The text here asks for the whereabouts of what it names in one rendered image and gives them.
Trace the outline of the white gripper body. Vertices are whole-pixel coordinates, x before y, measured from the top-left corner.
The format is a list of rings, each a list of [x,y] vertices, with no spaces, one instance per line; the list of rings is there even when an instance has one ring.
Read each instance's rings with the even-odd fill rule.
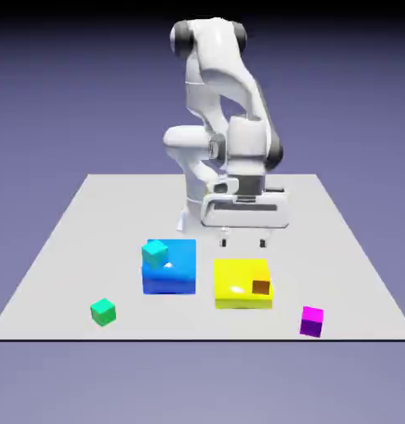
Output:
[[[265,190],[261,195],[209,193],[203,199],[200,220],[209,227],[286,228],[288,195],[284,190]]]

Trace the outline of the small cyan cube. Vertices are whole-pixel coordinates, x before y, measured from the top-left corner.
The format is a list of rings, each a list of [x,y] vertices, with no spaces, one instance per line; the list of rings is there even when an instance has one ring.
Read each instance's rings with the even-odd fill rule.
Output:
[[[168,247],[160,240],[148,240],[142,246],[142,264],[146,267],[163,267],[168,259]]]

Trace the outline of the small magenta cube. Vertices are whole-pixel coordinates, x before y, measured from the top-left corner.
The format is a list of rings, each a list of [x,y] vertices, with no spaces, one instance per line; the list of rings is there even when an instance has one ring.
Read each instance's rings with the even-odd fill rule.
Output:
[[[303,306],[301,313],[300,334],[320,338],[323,319],[323,309],[311,306]]]

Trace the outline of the small green cube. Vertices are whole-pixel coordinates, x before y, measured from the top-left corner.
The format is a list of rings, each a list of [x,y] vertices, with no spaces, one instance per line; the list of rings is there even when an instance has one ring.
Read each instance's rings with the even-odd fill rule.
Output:
[[[90,306],[93,321],[99,326],[105,326],[116,320],[116,307],[107,298],[100,299]]]

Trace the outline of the large yellow box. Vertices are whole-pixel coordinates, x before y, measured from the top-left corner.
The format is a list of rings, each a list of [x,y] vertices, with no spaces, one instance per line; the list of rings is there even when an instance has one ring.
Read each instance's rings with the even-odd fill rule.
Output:
[[[253,294],[253,280],[270,281],[270,294]],[[272,308],[272,279],[266,259],[215,259],[214,284],[216,309]]]

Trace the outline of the large blue box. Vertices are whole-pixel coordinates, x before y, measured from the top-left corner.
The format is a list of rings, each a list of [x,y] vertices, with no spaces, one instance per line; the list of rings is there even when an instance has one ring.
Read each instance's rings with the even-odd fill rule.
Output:
[[[163,267],[142,264],[144,294],[195,294],[196,241],[194,239],[158,239],[168,247],[168,263]]]

